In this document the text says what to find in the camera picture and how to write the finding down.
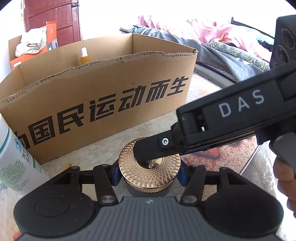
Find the person's right hand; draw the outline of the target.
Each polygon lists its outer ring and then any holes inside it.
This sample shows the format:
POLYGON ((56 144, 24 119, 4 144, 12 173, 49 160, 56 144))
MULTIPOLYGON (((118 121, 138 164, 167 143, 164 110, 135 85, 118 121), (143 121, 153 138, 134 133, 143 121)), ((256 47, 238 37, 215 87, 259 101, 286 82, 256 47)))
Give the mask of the person's right hand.
POLYGON ((293 212, 293 216, 295 217, 296 184, 294 171, 279 157, 276 157, 273 165, 273 173, 275 178, 278 179, 278 190, 287 197, 287 207, 293 212))

